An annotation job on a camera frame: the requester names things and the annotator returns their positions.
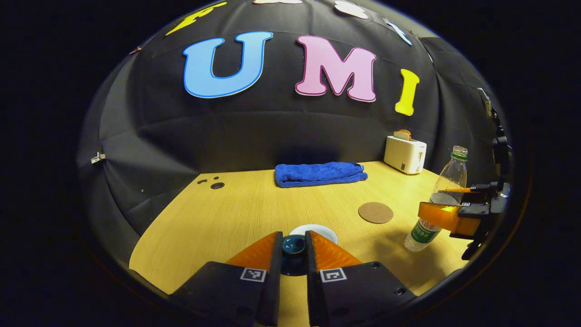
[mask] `green label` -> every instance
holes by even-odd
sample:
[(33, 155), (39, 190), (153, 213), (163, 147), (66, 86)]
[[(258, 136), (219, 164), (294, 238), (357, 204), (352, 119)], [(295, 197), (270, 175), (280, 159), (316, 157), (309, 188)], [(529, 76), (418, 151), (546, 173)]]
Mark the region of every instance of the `green label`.
[(442, 228), (420, 218), (411, 230), (411, 237), (418, 243), (430, 243), (441, 230)]

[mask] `black fabric backdrop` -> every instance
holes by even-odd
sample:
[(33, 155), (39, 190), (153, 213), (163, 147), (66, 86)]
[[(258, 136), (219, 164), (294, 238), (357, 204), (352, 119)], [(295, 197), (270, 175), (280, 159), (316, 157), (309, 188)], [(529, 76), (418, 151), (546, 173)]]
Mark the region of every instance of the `black fabric backdrop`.
[[(409, 32), (410, 47), (383, 16), (367, 13), (365, 20), (341, 14), (332, 1), (228, 1), (166, 37), (183, 17), (177, 19), (143, 43), (140, 52), (128, 55), (103, 85), (87, 116), (83, 137), (93, 139), (81, 145), (79, 166), (104, 170), (112, 200), (137, 235), (200, 173), (382, 160), (385, 138), (397, 129), (427, 143), (425, 168), (439, 173), (452, 146), (461, 145), (469, 149), (468, 183), (493, 180), (494, 126), (486, 120), (476, 88), (484, 88), (501, 117), (503, 113), (483, 77), (441, 38), (420, 40)], [(214, 99), (186, 92), (182, 52), (187, 46), (224, 38), (213, 72), (230, 76), (241, 65), (242, 44), (234, 37), (260, 30), (274, 37), (266, 41), (264, 69), (253, 86)], [(354, 47), (375, 53), (377, 100), (356, 101), (345, 91), (335, 96), (330, 89), (317, 97), (297, 94), (294, 85), (301, 81), (304, 65), (303, 46), (296, 42), (300, 35), (330, 40), (343, 59)], [(412, 116), (394, 110), (402, 68), (420, 79)], [(97, 150), (107, 160), (89, 168)], [(100, 224), (100, 218), (94, 220)]]

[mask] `blue towel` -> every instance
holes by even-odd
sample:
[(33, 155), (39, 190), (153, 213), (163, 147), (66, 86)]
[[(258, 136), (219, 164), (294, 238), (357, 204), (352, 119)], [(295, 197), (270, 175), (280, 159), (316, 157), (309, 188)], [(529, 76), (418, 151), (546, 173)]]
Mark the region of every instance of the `blue towel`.
[(364, 167), (355, 162), (328, 162), (316, 165), (277, 165), (274, 179), (280, 187), (353, 183), (367, 179)]

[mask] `table surface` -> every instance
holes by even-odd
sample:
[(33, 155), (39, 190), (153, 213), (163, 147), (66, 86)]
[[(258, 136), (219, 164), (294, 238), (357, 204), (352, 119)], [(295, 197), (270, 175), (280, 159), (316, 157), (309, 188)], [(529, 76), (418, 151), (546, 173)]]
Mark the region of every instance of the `table surface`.
[[(448, 237), (445, 230), (423, 251), (403, 246), (437, 175), (425, 169), (406, 175), (381, 161), (361, 164), (369, 175), (365, 181), (288, 189), (275, 184), (274, 170), (200, 174), (145, 231), (129, 267), (171, 294), (207, 261), (225, 262), (272, 232), (287, 235), (316, 223), (334, 230), (339, 245), (362, 262), (383, 263), (416, 295), (462, 268), (469, 240)], [(217, 182), (224, 187), (211, 189)], [(372, 201), (389, 206), (393, 219), (363, 220), (359, 206)], [(308, 325), (306, 277), (281, 275), (279, 326)]]

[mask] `yellow letter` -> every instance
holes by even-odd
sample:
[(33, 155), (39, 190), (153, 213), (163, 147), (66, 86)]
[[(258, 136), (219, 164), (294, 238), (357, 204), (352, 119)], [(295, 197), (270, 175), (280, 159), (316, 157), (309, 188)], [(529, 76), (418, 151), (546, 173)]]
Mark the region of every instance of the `yellow letter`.
[(225, 4), (226, 4), (226, 2), (220, 2), (220, 3), (213, 5), (209, 8), (202, 9), (198, 12), (195, 12), (195, 13), (189, 15), (188, 17), (184, 18), (184, 20), (178, 26), (176, 26), (173, 30), (167, 32), (166, 36), (168, 36), (169, 34), (175, 32), (183, 27), (186, 27), (187, 25), (190, 25), (191, 23), (196, 21), (196, 18), (205, 16), (205, 15), (209, 14), (212, 10), (214, 10), (214, 8), (219, 7), (219, 6), (223, 6)]
[(414, 113), (415, 86), (419, 83), (419, 77), (407, 69), (401, 70), (403, 76), (403, 88), (400, 102), (396, 103), (396, 111), (411, 116)]

